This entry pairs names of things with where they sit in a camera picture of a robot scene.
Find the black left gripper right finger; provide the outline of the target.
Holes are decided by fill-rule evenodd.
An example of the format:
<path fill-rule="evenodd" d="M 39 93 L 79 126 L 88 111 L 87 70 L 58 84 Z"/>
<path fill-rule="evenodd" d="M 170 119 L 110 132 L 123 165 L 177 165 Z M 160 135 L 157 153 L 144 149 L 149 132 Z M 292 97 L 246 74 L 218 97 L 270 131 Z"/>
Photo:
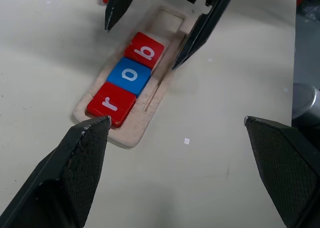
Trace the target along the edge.
<path fill-rule="evenodd" d="M 260 178 L 286 228 L 320 228 L 320 126 L 244 119 Z"/>

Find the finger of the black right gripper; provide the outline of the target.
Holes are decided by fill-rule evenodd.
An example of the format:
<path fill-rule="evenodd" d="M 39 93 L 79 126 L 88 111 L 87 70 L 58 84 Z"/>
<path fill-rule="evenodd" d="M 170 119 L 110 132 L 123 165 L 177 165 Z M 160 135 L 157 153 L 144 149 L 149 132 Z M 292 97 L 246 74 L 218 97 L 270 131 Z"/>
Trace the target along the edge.
<path fill-rule="evenodd" d="M 109 32 L 122 18 L 133 0 L 108 0 L 105 10 L 104 30 Z"/>
<path fill-rule="evenodd" d="M 172 67 L 173 70 L 180 67 L 207 42 L 223 13 L 230 4 L 230 1 L 231 0 L 218 0 L 214 6 L 209 6 L 211 9 L 208 13 L 201 14 L 198 17 L 176 56 Z"/>

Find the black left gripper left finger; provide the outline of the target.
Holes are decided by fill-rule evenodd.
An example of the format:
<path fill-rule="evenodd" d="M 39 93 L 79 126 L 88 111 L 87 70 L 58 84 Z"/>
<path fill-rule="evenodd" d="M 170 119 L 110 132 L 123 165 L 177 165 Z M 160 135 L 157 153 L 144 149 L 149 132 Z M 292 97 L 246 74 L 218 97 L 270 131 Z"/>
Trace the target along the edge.
<path fill-rule="evenodd" d="M 72 126 L 0 215 L 0 228 L 84 228 L 110 127 L 108 116 Z"/>

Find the red letter block b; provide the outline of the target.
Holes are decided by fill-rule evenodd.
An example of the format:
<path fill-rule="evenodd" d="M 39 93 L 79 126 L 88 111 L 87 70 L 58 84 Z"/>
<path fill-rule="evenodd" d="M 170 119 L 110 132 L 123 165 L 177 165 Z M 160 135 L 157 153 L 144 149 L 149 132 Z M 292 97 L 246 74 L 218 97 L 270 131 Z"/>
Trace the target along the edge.
<path fill-rule="evenodd" d="M 160 59 L 165 47 L 163 44 L 138 32 L 124 51 L 124 57 L 153 69 Z"/>

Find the silver robot body part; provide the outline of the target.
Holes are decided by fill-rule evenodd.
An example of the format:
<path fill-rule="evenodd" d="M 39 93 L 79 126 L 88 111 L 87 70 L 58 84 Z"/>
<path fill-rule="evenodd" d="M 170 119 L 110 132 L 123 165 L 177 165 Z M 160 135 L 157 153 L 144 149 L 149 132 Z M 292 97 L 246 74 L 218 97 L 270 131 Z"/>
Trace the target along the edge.
<path fill-rule="evenodd" d="M 309 84 L 293 84 L 292 126 L 320 126 L 320 89 Z"/>

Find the blue letter block o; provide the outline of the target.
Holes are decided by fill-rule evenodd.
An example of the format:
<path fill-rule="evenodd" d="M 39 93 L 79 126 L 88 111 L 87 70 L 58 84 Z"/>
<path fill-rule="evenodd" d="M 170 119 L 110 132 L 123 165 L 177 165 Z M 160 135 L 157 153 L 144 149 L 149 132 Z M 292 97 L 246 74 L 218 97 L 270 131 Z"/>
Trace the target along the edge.
<path fill-rule="evenodd" d="M 151 69 L 128 58 L 121 58 L 106 81 L 125 89 L 137 97 L 151 77 Z"/>

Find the red letter block r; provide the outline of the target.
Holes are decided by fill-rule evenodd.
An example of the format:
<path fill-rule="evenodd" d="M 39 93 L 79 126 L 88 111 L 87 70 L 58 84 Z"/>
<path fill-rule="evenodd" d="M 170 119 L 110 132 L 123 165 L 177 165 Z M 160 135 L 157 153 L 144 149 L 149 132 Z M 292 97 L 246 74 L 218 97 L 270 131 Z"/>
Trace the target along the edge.
<path fill-rule="evenodd" d="M 87 112 L 93 116 L 110 116 L 111 125 L 122 126 L 136 102 L 136 96 L 110 82 L 105 82 L 87 105 Z"/>

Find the light wooden letter tray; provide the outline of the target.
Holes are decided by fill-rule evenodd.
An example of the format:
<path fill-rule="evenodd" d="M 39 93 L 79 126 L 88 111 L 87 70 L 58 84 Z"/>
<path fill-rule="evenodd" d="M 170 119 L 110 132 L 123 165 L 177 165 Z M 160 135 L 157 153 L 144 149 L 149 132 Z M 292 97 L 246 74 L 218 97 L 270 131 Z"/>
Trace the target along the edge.
<path fill-rule="evenodd" d="M 145 133 L 172 81 L 171 66 L 180 49 L 181 42 L 184 40 L 184 33 L 181 28 L 186 19 L 184 14 L 168 6 L 150 8 L 144 18 L 130 32 L 126 40 L 107 59 L 96 81 L 77 103 L 73 110 L 75 119 L 78 122 L 89 119 L 90 116 L 86 111 L 87 105 L 103 85 L 116 62 L 124 54 L 125 48 L 130 43 L 131 38 L 134 37 L 134 34 L 145 32 L 151 38 L 164 45 L 164 53 L 161 54 L 159 61 L 157 61 L 150 80 L 137 98 L 123 125 L 120 128 L 112 128 L 108 133 L 110 139 L 127 147 L 135 147 Z"/>

